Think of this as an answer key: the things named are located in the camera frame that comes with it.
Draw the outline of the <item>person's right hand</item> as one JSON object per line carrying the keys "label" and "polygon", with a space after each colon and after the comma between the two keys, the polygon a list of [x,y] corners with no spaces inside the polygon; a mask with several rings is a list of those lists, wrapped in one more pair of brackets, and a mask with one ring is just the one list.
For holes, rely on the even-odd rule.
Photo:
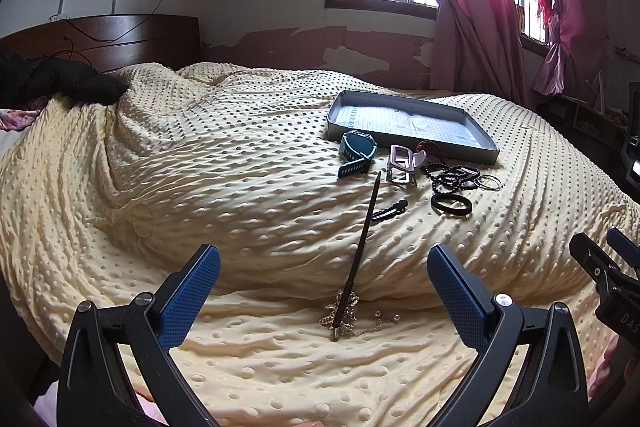
{"label": "person's right hand", "polygon": [[[613,335],[602,355],[598,358],[598,363],[588,379],[589,400],[593,400],[600,393],[600,389],[611,379],[612,361],[614,359],[618,360],[620,358],[620,352],[622,352],[622,348],[620,347],[621,341],[619,335]],[[634,376],[638,364],[639,351],[636,350],[632,357],[626,360],[623,373],[625,383],[628,383],[631,377]]]}

